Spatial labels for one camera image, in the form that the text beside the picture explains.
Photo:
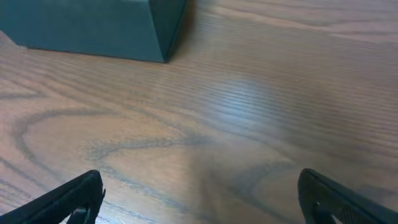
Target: dark green box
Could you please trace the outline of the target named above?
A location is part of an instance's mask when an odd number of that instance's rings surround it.
[[[16,44],[165,62],[187,0],[0,0],[0,29]]]

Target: wood grain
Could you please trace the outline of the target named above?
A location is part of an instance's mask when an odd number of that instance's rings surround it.
[[[397,10],[197,0],[168,64],[1,34],[0,213],[98,169],[98,223],[303,223],[304,167],[398,210]]]

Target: wooden table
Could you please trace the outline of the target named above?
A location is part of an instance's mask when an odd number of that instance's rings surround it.
[[[303,223],[304,167],[398,210],[397,10],[197,0],[168,64],[1,34],[0,213],[98,169],[98,223]]]

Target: wooden surface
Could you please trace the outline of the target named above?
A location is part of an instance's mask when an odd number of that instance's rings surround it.
[[[197,0],[168,64],[0,36],[0,213],[98,169],[98,223],[303,223],[304,167],[398,210],[398,2]]]

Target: brown wood tabletop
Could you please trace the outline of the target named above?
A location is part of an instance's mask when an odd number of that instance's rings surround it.
[[[98,169],[98,223],[303,223],[311,167],[398,210],[398,2],[196,0],[168,64],[0,35],[0,214]]]

